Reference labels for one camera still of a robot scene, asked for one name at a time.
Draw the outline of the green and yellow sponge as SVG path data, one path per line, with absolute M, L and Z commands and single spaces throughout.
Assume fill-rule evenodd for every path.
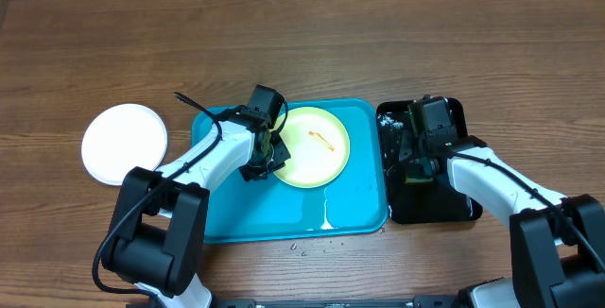
M 433 181 L 433 169 L 429 163 L 408 163 L 405 167 L 406 184 L 424 184 Z

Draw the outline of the yellow-green plate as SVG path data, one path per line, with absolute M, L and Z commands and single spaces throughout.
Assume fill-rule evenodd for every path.
M 290 154 L 275 171 L 282 182 L 298 188 L 315 188 L 334 180 L 350 156 L 350 137 L 342 122 L 317 107 L 300 107 L 278 117 L 285 125 L 280 137 Z

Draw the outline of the white plate with red smear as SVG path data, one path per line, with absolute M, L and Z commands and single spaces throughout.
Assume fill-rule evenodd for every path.
M 94 179 L 119 186 L 134 167 L 158 167 L 167 144 L 166 126 L 155 111 L 139 104 L 120 104 L 91 122 L 84 132 L 80 154 Z

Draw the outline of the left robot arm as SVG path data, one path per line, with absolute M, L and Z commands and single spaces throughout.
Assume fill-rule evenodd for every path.
M 131 169 L 93 260 L 96 287 L 146 296 L 150 307 L 211 306 L 198 275 L 210 196 L 233 172 L 265 180 L 284 167 L 290 154 L 278 116 L 287 112 L 278 100 L 211 114 L 212 130 L 179 159 Z

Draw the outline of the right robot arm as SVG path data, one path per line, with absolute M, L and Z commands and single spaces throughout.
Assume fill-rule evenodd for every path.
M 412 182 L 441 180 L 477 202 L 510 233 L 511 275 L 462 290 L 462 307 L 601 307 L 604 208 L 589 195 L 567 197 L 508 166 L 475 136 L 454 130 L 400 139 Z

